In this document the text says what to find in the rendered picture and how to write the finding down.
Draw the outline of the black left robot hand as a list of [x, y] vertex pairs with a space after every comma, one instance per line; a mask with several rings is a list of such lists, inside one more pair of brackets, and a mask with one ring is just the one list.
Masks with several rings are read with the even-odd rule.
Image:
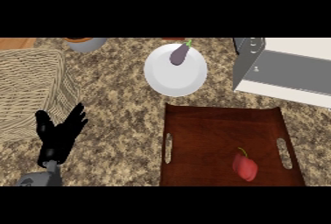
[[84, 106], [79, 102], [72, 108], [66, 120], [54, 125], [47, 112], [35, 112], [35, 133], [43, 142], [37, 164], [45, 168], [45, 163], [53, 160], [62, 165], [68, 159], [75, 139], [87, 124]]

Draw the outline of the brown wooden tray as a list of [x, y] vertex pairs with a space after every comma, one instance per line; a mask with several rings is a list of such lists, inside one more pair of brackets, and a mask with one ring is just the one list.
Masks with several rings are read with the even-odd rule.
[[[171, 150], [161, 152], [162, 186], [301, 186], [304, 178], [292, 145], [286, 169], [276, 141], [288, 140], [279, 108], [165, 106], [164, 136]], [[245, 181], [233, 172], [241, 152], [257, 163], [257, 176]]]

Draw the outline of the beige wicker basket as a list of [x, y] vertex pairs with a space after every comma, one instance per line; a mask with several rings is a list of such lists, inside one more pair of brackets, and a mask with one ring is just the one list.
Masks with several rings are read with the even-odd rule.
[[38, 110], [59, 124], [78, 102], [79, 86], [59, 50], [0, 51], [0, 143], [37, 136]]

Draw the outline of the grey pot with orange rim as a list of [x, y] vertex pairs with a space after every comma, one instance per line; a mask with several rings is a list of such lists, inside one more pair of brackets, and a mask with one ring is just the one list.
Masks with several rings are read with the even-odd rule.
[[96, 51], [105, 44], [106, 38], [65, 38], [69, 48], [79, 53]]

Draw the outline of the white round plate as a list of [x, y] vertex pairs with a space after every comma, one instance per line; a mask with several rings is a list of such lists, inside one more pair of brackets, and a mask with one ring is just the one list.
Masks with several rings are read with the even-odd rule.
[[192, 94], [207, 79], [207, 63], [201, 53], [190, 48], [184, 61], [174, 66], [170, 61], [180, 44], [159, 46], [144, 61], [144, 79], [152, 89], [162, 95], [180, 97]]

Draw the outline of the purple eggplant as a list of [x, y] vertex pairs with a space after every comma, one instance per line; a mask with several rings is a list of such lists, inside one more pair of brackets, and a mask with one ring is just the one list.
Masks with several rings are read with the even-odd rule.
[[180, 47], [170, 54], [170, 63], [174, 66], [178, 66], [181, 64], [181, 62], [184, 61], [186, 54], [187, 54], [190, 47], [192, 47], [192, 42], [187, 41], [180, 45]]

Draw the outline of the red bell pepper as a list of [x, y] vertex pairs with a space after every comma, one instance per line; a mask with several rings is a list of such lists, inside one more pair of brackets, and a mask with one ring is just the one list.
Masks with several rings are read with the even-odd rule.
[[243, 148], [239, 148], [239, 151], [241, 152], [233, 157], [232, 170], [246, 182], [251, 182], [257, 175], [258, 166], [248, 158]]

